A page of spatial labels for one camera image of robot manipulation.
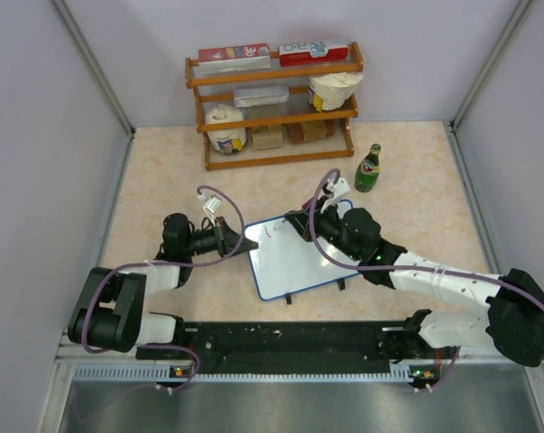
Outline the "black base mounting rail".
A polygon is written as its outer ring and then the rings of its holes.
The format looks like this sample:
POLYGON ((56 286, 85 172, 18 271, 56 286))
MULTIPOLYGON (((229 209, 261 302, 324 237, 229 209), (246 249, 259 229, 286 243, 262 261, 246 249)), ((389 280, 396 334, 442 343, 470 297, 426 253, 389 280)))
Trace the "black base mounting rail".
POLYGON ((401 321, 183 322, 172 343, 193 350, 201 373, 388 373, 390 364, 449 359, 401 321))

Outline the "red white wrap box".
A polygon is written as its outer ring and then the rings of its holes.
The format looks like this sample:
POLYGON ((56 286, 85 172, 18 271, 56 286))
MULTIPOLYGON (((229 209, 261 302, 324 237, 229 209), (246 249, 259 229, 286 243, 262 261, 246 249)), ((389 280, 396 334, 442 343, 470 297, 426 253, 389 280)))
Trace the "red white wrap box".
POLYGON ((341 61, 347 58, 348 51, 348 44, 340 40, 291 42, 278 49, 282 67, 341 61))

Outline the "brown brick-pattern box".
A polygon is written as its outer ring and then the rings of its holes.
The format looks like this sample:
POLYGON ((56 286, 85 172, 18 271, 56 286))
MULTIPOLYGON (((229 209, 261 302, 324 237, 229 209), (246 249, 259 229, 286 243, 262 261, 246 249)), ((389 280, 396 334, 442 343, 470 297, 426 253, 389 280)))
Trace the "brown brick-pattern box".
POLYGON ((336 132, 336 122, 319 120, 287 124, 286 130, 292 144, 311 143, 333 136, 336 132))

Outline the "magenta capped whiteboard marker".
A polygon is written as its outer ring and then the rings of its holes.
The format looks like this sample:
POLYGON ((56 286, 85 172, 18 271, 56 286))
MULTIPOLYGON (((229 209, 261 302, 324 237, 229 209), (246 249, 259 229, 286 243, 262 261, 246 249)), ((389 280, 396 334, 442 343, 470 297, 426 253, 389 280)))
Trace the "magenta capped whiteboard marker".
POLYGON ((304 203, 301 205, 301 210, 307 210, 307 209, 309 208, 310 202, 311 202, 311 198, 308 199, 306 202, 304 202, 304 203))

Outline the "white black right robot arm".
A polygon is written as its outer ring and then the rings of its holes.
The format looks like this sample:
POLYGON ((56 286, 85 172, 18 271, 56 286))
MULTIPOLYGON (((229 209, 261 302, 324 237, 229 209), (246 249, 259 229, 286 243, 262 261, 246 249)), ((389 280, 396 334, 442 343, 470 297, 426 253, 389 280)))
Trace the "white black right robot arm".
POLYGON ((405 322, 403 343, 414 356, 445 346, 484 347, 528 367, 544 361, 544 291, 527 272, 505 275, 464 272, 434 263, 385 240, 363 208, 344 215, 295 210, 285 219, 302 239, 325 240, 352 260, 352 268, 375 285, 425 294, 464 313, 419 310, 405 322))

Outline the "white flour bag left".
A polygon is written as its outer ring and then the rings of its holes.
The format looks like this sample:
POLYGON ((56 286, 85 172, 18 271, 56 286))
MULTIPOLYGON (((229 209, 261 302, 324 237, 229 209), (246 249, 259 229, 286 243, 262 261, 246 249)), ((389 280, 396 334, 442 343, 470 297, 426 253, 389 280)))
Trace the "white flour bag left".
MULTIPOLYGON (((227 124, 244 121, 244 114, 233 106, 219 104, 212 107, 205 116, 205 124, 227 124)), ((244 127, 216 129, 207 132, 207 137, 213 149, 219 153, 228 154, 243 150, 247 141, 244 127)))

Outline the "orange wooden shelf rack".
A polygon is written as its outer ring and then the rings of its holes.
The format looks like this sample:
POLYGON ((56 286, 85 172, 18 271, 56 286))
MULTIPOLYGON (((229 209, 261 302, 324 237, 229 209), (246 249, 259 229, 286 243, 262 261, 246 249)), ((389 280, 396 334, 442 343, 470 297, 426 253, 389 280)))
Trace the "orange wooden shelf rack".
POLYGON ((364 68, 356 42, 343 60, 283 67, 279 51, 260 70, 208 75, 187 59, 185 81, 195 97, 196 129, 205 145, 207 170, 351 157, 350 121, 358 116, 353 91, 333 109, 315 94, 313 78, 356 77, 364 68))

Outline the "green glass Perrier bottle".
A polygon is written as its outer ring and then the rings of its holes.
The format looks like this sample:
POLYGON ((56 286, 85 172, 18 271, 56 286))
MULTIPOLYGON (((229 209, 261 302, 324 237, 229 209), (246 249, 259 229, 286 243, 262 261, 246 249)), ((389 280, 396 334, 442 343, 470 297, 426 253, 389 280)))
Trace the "green glass Perrier bottle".
POLYGON ((359 163, 356 172, 354 186, 355 189, 362 193, 367 193, 375 186, 380 175, 379 155, 381 145, 374 143, 368 154, 359 163))

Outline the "red foil roll box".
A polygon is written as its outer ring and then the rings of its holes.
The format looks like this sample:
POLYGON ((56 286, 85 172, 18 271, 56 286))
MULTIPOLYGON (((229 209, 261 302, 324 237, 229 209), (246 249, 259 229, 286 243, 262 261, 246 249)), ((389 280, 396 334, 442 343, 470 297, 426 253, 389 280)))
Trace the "red foil roll box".
POLYGON ((198 51, 198 67, 205 74, 269 69, 271 51, 267 43, 236 45, 198 51))

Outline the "white flour bag right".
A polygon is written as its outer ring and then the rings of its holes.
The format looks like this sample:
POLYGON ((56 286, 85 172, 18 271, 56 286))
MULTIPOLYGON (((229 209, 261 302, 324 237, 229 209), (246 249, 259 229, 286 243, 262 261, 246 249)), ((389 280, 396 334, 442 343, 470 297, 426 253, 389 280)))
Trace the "white flour bag right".
POLYGON ((309 104, 318 112, 340 108, 364 79, 362 72, 339 72, 309 78, 309 104))

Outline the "blue framed whiteboard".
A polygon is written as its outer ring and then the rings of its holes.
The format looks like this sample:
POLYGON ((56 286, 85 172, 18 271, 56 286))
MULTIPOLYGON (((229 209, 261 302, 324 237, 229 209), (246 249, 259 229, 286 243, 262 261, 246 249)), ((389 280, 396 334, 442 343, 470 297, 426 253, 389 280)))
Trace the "blue framed whiteboard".
POLYGON ((244 234, 258 243, 248 257, 258 296, 263 301, 288 298, 358 274, 326 259, 282 216, 252 223, 244 234))

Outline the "white flour bag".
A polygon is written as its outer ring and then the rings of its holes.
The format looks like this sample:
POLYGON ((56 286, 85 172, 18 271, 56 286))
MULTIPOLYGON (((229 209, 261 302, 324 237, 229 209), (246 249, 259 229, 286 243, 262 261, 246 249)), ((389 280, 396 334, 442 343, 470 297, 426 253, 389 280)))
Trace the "white flour bag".
MULTIPOLYGON (((233 106, 219 104, 212 107, 205 116, 205 124, 227 124, 244 121, 244 114, 233 106)), ((228 154, 243 150, 247 141, 244 127, 216 129, 207 132, 207 137, 213 149, 219 153, 228 154)))
POLYGON ((340 108, 364 79, 362 72, 339 72, 309 78, 309 104, 318 112, 340 108))

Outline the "clear plastic container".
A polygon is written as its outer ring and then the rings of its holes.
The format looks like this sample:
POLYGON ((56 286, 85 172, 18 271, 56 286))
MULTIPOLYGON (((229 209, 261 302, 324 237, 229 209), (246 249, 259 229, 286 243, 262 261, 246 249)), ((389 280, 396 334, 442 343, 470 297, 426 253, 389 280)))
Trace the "clear plastic container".
POLYGON ((290 99, 289 88, 273 85, 239 88, 234 91, 234 107, 246 118, 264 118, 284 115, 290 99))

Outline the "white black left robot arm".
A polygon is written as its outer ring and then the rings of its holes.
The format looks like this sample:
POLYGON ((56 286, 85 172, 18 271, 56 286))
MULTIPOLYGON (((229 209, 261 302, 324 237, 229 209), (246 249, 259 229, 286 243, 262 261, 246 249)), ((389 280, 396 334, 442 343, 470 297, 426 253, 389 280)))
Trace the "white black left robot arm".
POLYGON ((145 298, 183 286, 191 275, 192 258, 216 252, 224 257, 256 250, 258 243, 240 236, 221 216, 207 218, 197 229, 181 213, 163 220, 162 243, 151 263, 122 266, 118 271, 95 267, 85 280, 68 324, 68 338, 92 350, 126 353, 135 346, 156 344, 174 358, 187 349, 187 336, 177 319, 146 313, 145 298))

